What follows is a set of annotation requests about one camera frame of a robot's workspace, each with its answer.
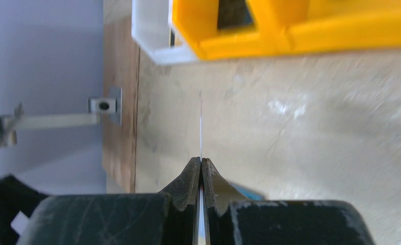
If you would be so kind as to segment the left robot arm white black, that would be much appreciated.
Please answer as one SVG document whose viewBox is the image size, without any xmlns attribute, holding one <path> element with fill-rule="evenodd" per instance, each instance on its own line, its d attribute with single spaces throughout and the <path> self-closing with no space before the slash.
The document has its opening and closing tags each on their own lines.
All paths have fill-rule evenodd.
<svg viewBox="0 0 401 245">
<path fill-rule="evenodd" d="M 12 228 L 11 222 L 19 212 L 30 217 L 47 197 L 13 175 L 0 178 L 0 244 L 16 244 L 19 234 Z"/>
</svg>

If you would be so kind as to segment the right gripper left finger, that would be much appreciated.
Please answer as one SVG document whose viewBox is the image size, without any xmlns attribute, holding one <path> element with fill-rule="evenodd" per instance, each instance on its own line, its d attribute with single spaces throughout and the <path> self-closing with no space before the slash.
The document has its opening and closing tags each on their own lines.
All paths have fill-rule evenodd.
<svg viewBox="0 0 401 245">
<path fill-rule="evenodd" d="M 50 196 L 18 244 L 197 244 L 200 166 L 191 158 L 157 193 Z"/>
</svg>

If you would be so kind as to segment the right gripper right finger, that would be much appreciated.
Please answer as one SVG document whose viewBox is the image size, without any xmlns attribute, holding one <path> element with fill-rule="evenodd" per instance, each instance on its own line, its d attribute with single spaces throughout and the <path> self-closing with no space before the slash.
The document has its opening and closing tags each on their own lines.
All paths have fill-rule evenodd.
<svg viewBox="0 0 401 245">
<path fill-rule="evenodd" d="M 251 200 L 202 160 L 207 244 L 374 244 L 361 214 L 338 200 Z"/>
</svg>

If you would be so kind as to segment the silver VIP card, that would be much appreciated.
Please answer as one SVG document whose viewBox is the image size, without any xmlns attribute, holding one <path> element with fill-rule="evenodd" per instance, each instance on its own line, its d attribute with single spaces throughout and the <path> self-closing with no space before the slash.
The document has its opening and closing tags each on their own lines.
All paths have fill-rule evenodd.
<svg viewBox="0 0 401 245">
<path fill-rule="evenodd" d="M 202 114 L 199 117 L 199 158 L 202 160 L 203 156 L 203 119 Z M 198 244 L 209 244 L 207 241 L 206 228 L 205 228 L 205 213 L 204 213 L 204 195 L 202 188 L 202 179 L 200 178 L 199 196 L 198 196 Z"/>
</svg>

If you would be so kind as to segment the teal card holder wallet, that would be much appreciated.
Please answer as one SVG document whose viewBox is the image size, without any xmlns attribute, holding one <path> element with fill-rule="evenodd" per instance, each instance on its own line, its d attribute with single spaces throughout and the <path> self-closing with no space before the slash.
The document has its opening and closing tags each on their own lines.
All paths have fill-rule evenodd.
<svg viewBox="0 0 401 245">
<path fill-rule="evenodd" d="M 231 182 L 230 184 L 250 200 L 255 200 L 255 201 L 266 200 L 266 196 L 259 191 L 256 191 L 254 189 L 251 189 L 249 187 L 234 182 Z"/>
</svg>

